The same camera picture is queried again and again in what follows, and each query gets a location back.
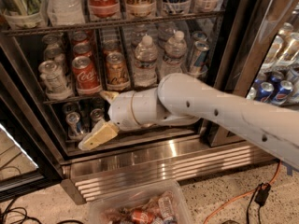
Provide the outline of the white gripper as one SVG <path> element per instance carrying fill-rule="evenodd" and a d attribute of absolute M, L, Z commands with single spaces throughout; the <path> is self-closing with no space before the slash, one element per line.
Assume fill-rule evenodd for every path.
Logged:
<path fill-rule="evenodd" d="M 81 150 L 92 150 L 112 140 L 122 131 L 139 130 L 150 126 L 188 126 L 199 118 L 176 115 L 168 111 L 158 99 L 157 89 L 128 91 L 100 91 L 110 103 L 108 115 L 112 121 L 99 121 L 78 144 Z"/>

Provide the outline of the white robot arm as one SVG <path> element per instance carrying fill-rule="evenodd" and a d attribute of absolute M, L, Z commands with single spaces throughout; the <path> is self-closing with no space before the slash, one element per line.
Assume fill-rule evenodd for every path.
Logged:
<path fill-rule="evenodd" d="M 120 131 L 185 126 L 208 119 L 299 168 L 299 112 L 218 91 L 185 74 L 170 74 L 145 91 L 102 91 L 109 121 L 99 121 L 78 147 L 91 150 Z"/>

